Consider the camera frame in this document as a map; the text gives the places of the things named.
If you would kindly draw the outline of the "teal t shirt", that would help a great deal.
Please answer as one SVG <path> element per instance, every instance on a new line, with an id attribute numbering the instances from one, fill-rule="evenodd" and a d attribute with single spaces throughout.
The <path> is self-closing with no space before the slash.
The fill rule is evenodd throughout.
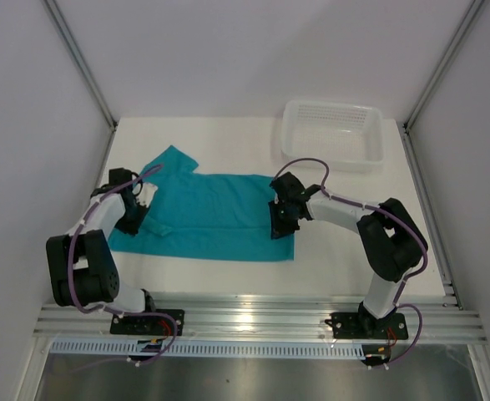
<path id="1" fill-rule="evenodd" d="M 174 146 L 149 162 L 157 191 L 135 236 L 114 230 L 113 251 L 152 256 L 279 262 L 295 255 L 294 237 L 270 237 L 268 175 L 200 174 L 198 163 Z"/>

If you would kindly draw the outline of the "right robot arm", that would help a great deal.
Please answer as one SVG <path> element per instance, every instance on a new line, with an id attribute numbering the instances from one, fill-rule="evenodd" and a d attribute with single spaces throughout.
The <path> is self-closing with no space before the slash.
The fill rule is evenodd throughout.
<path id="1" fill-rule="evenodd" d="M 294 234 L 301 220 L 331 223 L 360 237 L 373 277 L 358 307 L 358 325 L 372 338 L 386 331 L 412 269 L 428 262 L 428 244 L 405 206 L 395 198 L 373 204 L 330 194 L 318 184 L 304 187 L 290 172 L 270 188 L 271 239 Z"/>

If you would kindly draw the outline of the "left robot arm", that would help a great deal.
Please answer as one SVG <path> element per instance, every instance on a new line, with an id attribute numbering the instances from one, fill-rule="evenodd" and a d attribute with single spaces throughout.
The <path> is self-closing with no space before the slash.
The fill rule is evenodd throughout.
<path id="1" fill-rule="evenodd" d="M 93 190 L 87 210 L 74 226 L 48 238 L 48 271 L 58 306 L 76 307 L 85 314 L 104 310 L 129 315 L 129 324 L 142 334 L 157 328 L 153 298 L 120 279 L 109 238 L 115 230 L 131 237 L 139 234 L 157 191 L 146 179 L 159 170 L 159 165 L 143 174 L 109 170 L 109 181 Z"/>

